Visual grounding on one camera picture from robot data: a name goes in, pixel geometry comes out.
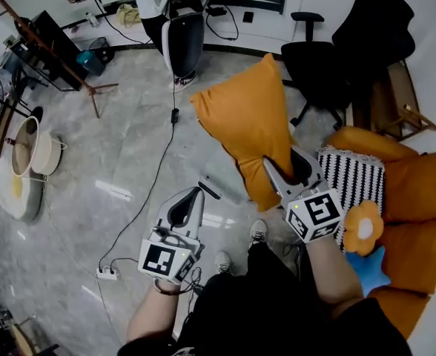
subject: sofa armrest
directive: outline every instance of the sofa armrest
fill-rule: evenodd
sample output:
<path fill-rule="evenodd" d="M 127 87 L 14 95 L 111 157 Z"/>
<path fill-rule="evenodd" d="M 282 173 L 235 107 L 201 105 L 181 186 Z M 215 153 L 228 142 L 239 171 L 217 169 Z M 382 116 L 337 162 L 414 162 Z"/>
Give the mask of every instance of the sofa armrest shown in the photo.
<path fill-rule="evenodd" d="M 375 156 L 383 162 L 417 156 L 417 151 L 385 136 L 357 127 L 343 127 L 332 134 L 327 145 L 336 149 Z"/>

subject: orange cushion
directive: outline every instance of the orange cushion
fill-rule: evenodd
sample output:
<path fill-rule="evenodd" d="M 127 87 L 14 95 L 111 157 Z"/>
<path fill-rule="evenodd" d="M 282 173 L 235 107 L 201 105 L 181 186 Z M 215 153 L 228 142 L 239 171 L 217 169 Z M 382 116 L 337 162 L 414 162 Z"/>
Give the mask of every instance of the orange cushion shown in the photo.
<path fill-rule="evenodd" d="M 436 220 L 386 225 L 383 272 L 391 287 L 433 294 L 436 286 Z"/>
<path fill-rule="evenodd" d="M 373 290 L 369 296 L 378 300 L 386 317 L 406 339 L 430 299 L 423 294 L 386 287 Z"/>
<path fill-rule="evenodd" d="M 417 156 L 417 151 L 389 137 L 356 127 L 343 127 L 328 138 L 327 145 L 336 149 L 375 156 L 383 162 Z"/>
<path fill-rule="evenodd" d="M 249 197 L 266 211 L 280 202 L 262 165 L 267 156 L 292 176 L 284 87 L 271 54 L 220 85 L 194 94 L 202 126 L 237 161 Z"/>
<path fill-rule="evenodd" d="M 436 153 L 389 162 L 385 167 L 384 221 L 436 219 Z"/>

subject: person's arm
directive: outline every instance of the person's arm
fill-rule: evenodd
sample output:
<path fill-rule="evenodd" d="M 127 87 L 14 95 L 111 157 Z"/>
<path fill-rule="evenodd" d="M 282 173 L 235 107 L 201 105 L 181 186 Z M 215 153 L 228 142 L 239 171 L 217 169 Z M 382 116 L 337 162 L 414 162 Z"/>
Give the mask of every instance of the person's arm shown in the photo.
<path fill-rule="evenodd" d="M 159 281 L 163 291 L 179 291 L 180 286 Z M 160 294 L 151 286 L 128 325 L 126 341 L 141 337 L 167 338 L 174 329 L 178 295 Z"/>
<path fill-rule="evenodd" d="M 333 236 L 307 244 L 307 252 L 317 292 L 320 299 L 330 306 L 333 318 L 363 299 L 360 280 Z"/>

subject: white sneaker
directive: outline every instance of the white sneaker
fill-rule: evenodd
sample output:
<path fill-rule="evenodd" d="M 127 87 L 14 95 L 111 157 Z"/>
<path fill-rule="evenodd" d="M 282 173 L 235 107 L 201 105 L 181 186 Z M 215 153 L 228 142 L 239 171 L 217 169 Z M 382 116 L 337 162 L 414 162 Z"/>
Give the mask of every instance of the white sneaker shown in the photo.
<path fill-rule="evenodd" d="M 233 262 L 228 253 L 224 251 L 219 251 L 215 256 L 215 268 L 217 273 L 231 273 L 231 265 Z"/>
<path fill-rule="evenodd" d="M 256 220 L 251 226 L 251 245 L 265 243 L 268 239 L 268 226 L 264 220 Z"/>
<path fill-rule="evenodd" d="M 175 92 L 182 92 L 198 81 L 199 77 L 197 73 L 195 73 L 191 78 L 175 78 L 175 80 L 168 85 L 168 90 L 173 92 L 175 84 Z"/>

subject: orange flower plush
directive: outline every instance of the orange flower plush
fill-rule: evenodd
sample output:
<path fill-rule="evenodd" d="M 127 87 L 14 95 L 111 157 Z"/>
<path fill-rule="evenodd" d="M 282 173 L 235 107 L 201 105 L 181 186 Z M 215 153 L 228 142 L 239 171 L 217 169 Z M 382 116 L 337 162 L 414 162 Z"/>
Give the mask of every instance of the orange flower plush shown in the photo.
<path fill-rule="evenodd" d="M 383 234 L 383 226 L 378 205 L 372 200 L 363 200 L 360 205 L 351 207 L 345 218 L 343 235 L 346 251 L 357 252 L 360 256 L 370 254 Z"/>

